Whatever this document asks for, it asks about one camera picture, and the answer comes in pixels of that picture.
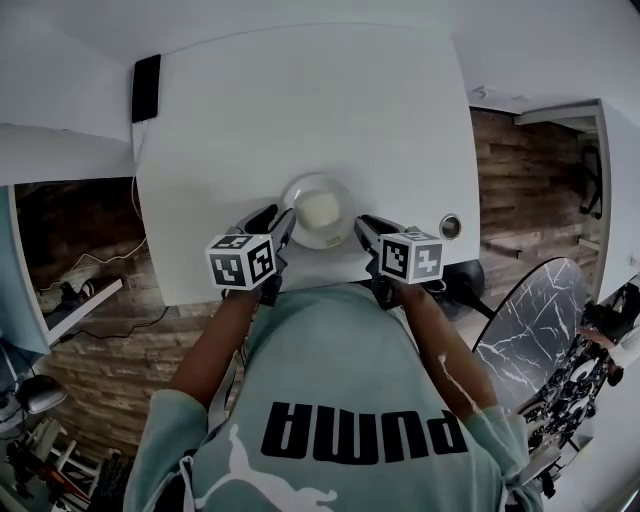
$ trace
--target hand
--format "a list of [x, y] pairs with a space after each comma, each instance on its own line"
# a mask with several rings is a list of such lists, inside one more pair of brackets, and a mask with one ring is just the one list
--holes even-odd
[[609, 338], [607, 338], [604, 334], [592, 330], [592, 329], [587, 329], [585, 327], [579, 327], [578, 328], [578, 334], [580, 334], [581, 336], [584, 336], [585, 338], [593, 341], [594, 343], [597, 343], [598, 345], [600, 345], [601, 347], [604, 347], [606, 349], [612, 348], [615, 345], [611, 342], [611, 340]]

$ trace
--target white bowl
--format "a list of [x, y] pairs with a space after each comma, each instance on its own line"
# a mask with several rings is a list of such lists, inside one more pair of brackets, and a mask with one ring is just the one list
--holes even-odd
[[338, 204], [338, 220], [317, 229], [307, 228], [298, 220], [291, 238], [309, 249], [331, 249], [344, 242], [353, 232], [356, 205], [347, 187], [326, 174], [308, 174], [296, 180], [285, 190], [283, 203], [286, 209], [293, 208], [297, 212], [305, 198], [317, 193], [333, 195]]

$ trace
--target mint green sweatshirt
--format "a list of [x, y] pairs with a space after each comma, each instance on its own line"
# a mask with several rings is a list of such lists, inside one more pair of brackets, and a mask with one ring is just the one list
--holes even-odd
[[154, 510], [175, 474], [184, 510], [542, 510], [532, 486], [507, 485], [529, 462], [523, 418], [492, 407], [490, 425], [460, 423], [401, 322], [363, 293], [290, 292], [261, 308], [242, 389], [211, 435], [196, 400], [157, 392], [125, 511]]

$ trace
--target puma logo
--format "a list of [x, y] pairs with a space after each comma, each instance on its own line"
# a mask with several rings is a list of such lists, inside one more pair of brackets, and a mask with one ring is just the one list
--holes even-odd
[[279, 476], [251, 469], [247, 451], [238, 438], [238, 425], [231, 427], [229, 440], [231, 441], [229, 474], [218, 480], [202, 498], [196, 499], [196, 509], [204, 508], [209, 497], [227, 482], [240, 480], [255, 487], [282, 512], [332, 512], [332, 509], [318, 502], [334, 501], [338, 497], [335, 491], [324, 493], [310, 487], [296, 491]]

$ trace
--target person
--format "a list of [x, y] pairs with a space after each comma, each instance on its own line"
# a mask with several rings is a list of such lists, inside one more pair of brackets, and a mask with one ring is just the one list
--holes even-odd
[[624, 369], [640, 357], [640, 290], [627, 284], [622, 290], [624, 304], [620, 312], [587, 304], [585, 319], [594, 329], [581, 327], [579, 333], [609, 352], [607, 382], [616, 386]]
[[124, 510], [542, 510], [536, 487], [516, 483], [524, 419], [505, 415], [422, 287], [397, 296], [405, 317], [356, 284], [259, 308], [242, 388], [213, 427], [207, 409], [259, 298], [229, 292], [151, 399]]

